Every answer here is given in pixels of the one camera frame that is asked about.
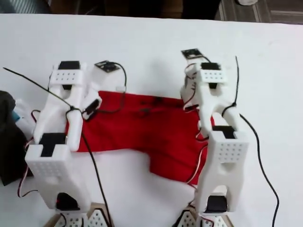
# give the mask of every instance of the floor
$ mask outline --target floor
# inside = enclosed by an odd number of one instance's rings
[[[216,19],[303,25],[303,0],[258,0],[253,6],[222,0]]]
[[[163,17],[178,18],[182,11],[181,0],[165,0],[177,5],[168,9]],[[82,0],[77,6],[75,0],[53,0],[52,9],[55,13],[104,15],[104,6],[99,0]],[[127,16],[127,1],[107,0],[108,15]],[[258,0],[253,6],[241,6],[235,0],[222,0],[216,20],[246,21],[263,23],[286,23],[303,25],[303,0]]]

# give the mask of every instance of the white bracket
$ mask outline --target white bracket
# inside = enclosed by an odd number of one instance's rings
[[[66,223],[64,218],[60,217],[55,227],[108,227],[101,210],[94,210],[89,219],[86,214],[64,214],[64,216],[66,218]]]
[[[184,210],[183,212],[184,213],[177,227],[231,227],[228,226],[221,216],[212,216],[207,218],[214,222],[213,226],[211,221],[205,220],[200,216],[195,219],[189,210]]]
[[[226,137],[223,129],[215,130],[211,124],[213,114],[221,115],[226,107],[232,105],[235,96],[235,92],[231,92],[227,86],[223,66],[203,62],[203,57],[188,63],[181,96],[188,106],[198,106],[198,129],[204,138],[209,137],[206,163],[199,176],[195,194],[196,212],[201,216],[223,215],[236,210],[243,185],[243,165],[249,142],[235,106],[228,108],[224,114],[224,120],[232,129],[229,131],[231,137]],[[226,187],[226,192],[216,194],[215,189],[222,185]],[[215,204],[214,207],[208,207],[210,196],[210,204]],[[215,211],[217,204],[222,206]]]

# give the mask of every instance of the black object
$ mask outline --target black object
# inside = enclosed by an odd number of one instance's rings
[[[222,131],[226,139],[235,139],[235,129],[229,125],[214,125],[213,131]]]
[[[116,70],[119,70],[120,68],[116,66],[113,62],[110,61],[101,61],[95,64],[99,69],[102,69],[104,72],[110,73]]]
[[[59,70],[79,70],[79,61],[62,61],[59,65]]]
[[[90,115],[93,111],[96,110],[96,108],[99,105],[99,100],[95,99],[95,101],[93,101],[86,109],[85,112],[87,113],[87,115]]]
[[[203,54],[198,49],[183,50],[181,52],[187,60],[203,57]]]
[[[223,195],[211,195],[208,197],[205,213],[224,213],[227,211],[227,200]]]
[[[13,119],[15,105],[8,92],[0,91],[0,177],[4,186],[21,178],[26,169],[24,145],[27,140]]]
[[[62,211],[80,210],[77,201],[64,192],[57,195],[56,208]]]
[[[209,85],[209,88],[210,88],[210,89],[216,89],[218,83],[209,83],[208,85]]]
[[[203,70],[221,70],[221,66],[218,63],[202,62],[201,68]]]
[[[63,84],[62,85],[63,89],[66,90],[66,91],[70,91],[71,90],[71,87],[72,85],[71,84]]]
[[[44,133],[39,144],[43,145],[41,157],[51,157],[56,144],[65,144],[65,133]]]

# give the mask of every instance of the red and white wire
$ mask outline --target red and white wire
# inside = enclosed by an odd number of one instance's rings
[[[25,146],[24,146],[24,151],[25,151],[25,152],[27,151],[27,147],[30,145],[30,143],[31,143],[32,141],[34,141],[34,138],[32,138],[31,140],[29,140],[29,141],[25,144]],[[18,185],[17,196],[18,196],[19,198],[22,198],[22,197],[24,197],[24,196],[30,194],[31,192],[37,192],[37,191],[38,191],[38,190],[30,190],[30,191],[26,192],[24,195],[21,194],[22,185],[23,185],[23,183],[24,183],[24,181],[25,181],[25,178],[27,177],[27,173],[28,173],[28,166],[26,166],[25,172],[23,173],[23,176],[22,176],[22,178],[21,178],[21,180],[20,180],[20,182],[19,182],[19,185]]]
[[[24,174],[23,174],[23,177],[21,178],[21,180],[20,180],[20,182],[19,182],[19,185],[18,185],[17,196],[18,196],[19,198],[25,197],[25,196],[27,196],[28,194],[30,194],[31,192],[37,192],[37,191],[38,191],[38,190],[30,190],[30,191],[26,192],[24,195],[21,194],[22,185],[23,185],[23,183],[24,183],[24,181],[25,181],[25,178],[26,178],[26,176],[27,176],[27,173],[28,173],[28,166],[26,167],[25,172],[24,172]]]
[[[191,177],[186,181],[187,184],[190,184],[190,182],[194,179],[194,177],[196,176],[196,174],[198,173],[199,171],[199,168],[200,168],[200,164],[201,164],[201,156],[202,156],[202,153],[204,151],[204,149],[207,147],[207,145],[204,145],[201,149],[200,149],[200,153],[199,153],[199,158],[198,158],[198,163],[196,165],[196,169],[194,171],[194,173],[191,175]]]
[[[30,145],[30,143],[31,143],[32,141],[34,141],[34,138],[33,138],[33,137],[25,144],[25,146],[24,146],[25,152],[27,151],[27,147]]]

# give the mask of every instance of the red wire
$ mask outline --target red wire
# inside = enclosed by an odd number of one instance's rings
[[[212,227],[214,227],[214,221],[210,220],[210,219],[207,219],[207,218],[204,218],[204,217],[201,217],[203,220],[205,221],[209,221],[211,224],[212,224]]]
[[[34,112],[41,112],[40,110],[33,110],[31,113],[30,113],[30,115],[32,116],[32,118],[33,118],[33,120],[35,121],[35,123],[37,123],[37,119],[35,118],[35,116],[34,116]]]

